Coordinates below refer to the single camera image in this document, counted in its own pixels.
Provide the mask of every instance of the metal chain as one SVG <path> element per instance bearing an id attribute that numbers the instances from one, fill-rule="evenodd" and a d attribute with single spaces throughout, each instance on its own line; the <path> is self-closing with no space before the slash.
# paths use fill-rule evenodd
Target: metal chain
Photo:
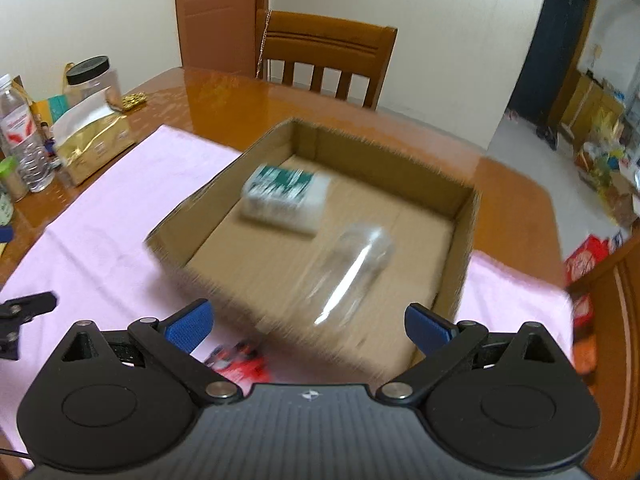
<path id="1" fill-rule="evenodd" d="M 267 40 L 267 29 L 269 28 L 269 19 L 271 17 L 271 9 L 267 10 L 267 17 L 264 20 L 264 32 L 262 33 L 262 43 L 260 44 L 260 56 L 258 56 L 258 67 L 255 70 L 255 78 L 260 77 L 260 69 L 262 68 L 262 53 L 264 52 L 264 42 Z"/>

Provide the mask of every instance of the white tissue roll package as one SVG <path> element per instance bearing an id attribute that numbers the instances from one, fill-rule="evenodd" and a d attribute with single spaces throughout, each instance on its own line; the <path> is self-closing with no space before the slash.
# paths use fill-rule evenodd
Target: white tissue roll package
<path id="1" fill-rule="evenodd" d="M 261 165 L 242 186 L 242 214 L 315 235 L 331 178 L 322 173 Z"/>

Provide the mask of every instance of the glossy table surface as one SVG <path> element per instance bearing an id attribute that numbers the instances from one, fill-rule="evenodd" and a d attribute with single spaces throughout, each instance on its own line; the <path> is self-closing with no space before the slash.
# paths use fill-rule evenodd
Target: glossy table surface
<path id="1" fill-rule="evenodd" d="M 129 114 L 137 140 L 168 124 L 245 150 L 272 126 L 297 117 L 409 153 L 480 191 L 474 238 L 477 250 L 525 274 L 564 286 L 549 195 L 532 180 L 464 142 L 331 97 L 205 70 L 174 68 L 135 91 L 148 95 L 147 104 Z M 46 190 L 17 203 L 12 221 L 15 238 L 0 257 L 0 283 L 6 282 L 46 225 L 111 164 L 79 187 L 57 176 Z"/>

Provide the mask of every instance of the black jar lid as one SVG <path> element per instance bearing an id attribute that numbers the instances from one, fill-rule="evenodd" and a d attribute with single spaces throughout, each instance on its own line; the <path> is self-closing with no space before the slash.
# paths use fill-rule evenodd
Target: black jar lid
<path id="1" fill-rule="evenodd" d="M 90 81 L 94 77 L 104 74 L 109 69 L 109 58 L 96 56 L 85 59 L 83 62 L 73 65 L 66 71 L 66 81 L 70 85 L 79 85 Z"/>

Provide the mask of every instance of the black cable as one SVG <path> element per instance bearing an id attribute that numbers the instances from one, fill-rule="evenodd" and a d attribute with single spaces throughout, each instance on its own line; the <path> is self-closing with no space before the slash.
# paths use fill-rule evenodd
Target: black cable
<path id="1" fill-rule="evenodd" d="M 31 457 L 26 453 L 14 451 L 13 449 L 4 449 L 2 447 L 0 447 L 0 455 L 17 456 L 18 458 L 26 458 L 27 460 L 31 460 Z"/>

